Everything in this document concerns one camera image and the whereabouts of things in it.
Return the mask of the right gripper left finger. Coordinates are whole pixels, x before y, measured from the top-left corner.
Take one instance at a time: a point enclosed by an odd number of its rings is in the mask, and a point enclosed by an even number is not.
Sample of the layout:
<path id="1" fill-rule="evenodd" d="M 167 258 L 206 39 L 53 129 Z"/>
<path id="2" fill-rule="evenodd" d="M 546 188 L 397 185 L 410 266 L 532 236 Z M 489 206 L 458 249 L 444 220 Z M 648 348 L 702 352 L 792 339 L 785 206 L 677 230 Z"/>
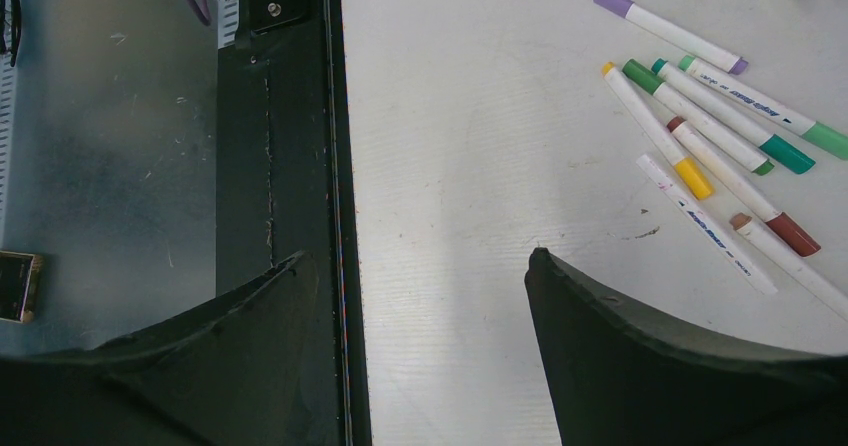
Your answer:
<path id="1" fill-rule="evenodd" d="M 318 290 L 298 252 L 90 349 L 1 361 L 5 445 L 280 445 Z"/>

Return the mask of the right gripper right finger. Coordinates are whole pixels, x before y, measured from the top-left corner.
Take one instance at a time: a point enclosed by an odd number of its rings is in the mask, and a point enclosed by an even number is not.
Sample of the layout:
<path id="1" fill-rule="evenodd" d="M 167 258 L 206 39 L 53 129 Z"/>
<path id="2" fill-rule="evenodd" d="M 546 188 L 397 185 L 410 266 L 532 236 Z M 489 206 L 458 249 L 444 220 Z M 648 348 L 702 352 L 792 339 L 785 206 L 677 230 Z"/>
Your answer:
<path id="1" fill-rule="evenodd" d="M 669 315 L 535 249 L 524 278 L 565 445 L 843 445 L 847 360 Z"/>

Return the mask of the yellow cap marker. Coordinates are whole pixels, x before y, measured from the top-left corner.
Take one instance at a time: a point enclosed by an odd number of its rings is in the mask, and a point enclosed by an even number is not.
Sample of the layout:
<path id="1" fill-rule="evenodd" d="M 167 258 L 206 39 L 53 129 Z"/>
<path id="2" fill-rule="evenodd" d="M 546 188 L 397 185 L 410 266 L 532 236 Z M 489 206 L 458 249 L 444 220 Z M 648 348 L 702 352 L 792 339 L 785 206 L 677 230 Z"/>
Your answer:
<path id="1" fill-rule="evenodd" d="M 608 62 L 601 68 L 601 73 L 613 93 L 666 161 L 673 167 L 695 198 L 703 200 L 711 196 L 714 193 L 711 182 L 667 128 L 660 123 L 622 71 L 614 63 Z"/>

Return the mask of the brown cap marker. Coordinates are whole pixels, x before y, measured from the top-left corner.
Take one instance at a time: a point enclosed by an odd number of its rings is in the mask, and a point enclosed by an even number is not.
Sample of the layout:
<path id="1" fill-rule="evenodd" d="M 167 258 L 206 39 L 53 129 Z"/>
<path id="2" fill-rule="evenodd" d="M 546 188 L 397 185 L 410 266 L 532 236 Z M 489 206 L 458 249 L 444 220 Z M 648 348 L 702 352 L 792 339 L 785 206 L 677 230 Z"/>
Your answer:
<path id="1" fill-rule="evenodd" d="M 847 320 L 847 294 L 815 270 L 761 221 L 745 213 L 733 215 L 729 224 L 765 257 L 803 286 L 844 321 Z"/>

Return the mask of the white acrylic marker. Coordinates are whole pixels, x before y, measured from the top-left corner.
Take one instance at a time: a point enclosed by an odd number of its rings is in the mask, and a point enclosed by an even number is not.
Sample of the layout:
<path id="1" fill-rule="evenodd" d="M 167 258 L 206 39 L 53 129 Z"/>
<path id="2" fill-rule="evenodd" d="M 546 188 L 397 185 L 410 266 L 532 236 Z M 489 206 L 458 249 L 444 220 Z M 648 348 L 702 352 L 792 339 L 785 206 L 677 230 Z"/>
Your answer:
<path id="1" fill-rule="evenodd" d="M 748 284 L 763 295 L 778 292 L 773 279 L 754 261 L 716 220 L 707 209 L 701 206 L 691 190 L 695 186 L 698 192 L 706 192 L 708 181 L 691 158 L 675 164 L 671 169 L 665 160 L 657 159 L 646 153 L 636 160 L 639 168 L 681 211 L 687 221 L 693 224 L 707 242 L 720 256 L 731 265 Z"/>

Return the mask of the purple cap marker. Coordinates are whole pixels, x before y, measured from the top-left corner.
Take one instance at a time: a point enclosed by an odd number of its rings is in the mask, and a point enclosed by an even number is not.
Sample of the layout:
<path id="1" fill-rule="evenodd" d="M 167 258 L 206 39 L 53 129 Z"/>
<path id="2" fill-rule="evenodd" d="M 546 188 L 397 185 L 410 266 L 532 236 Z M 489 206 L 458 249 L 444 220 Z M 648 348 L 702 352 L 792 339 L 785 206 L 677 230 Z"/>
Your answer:
<path id="1" fill-rule="evenodd" d="M 748 67 L 748 62 L 742 56 L 642 8 L 632 0 L 593 0 L 593 2 L 727 73 L 739 75 Z"/>

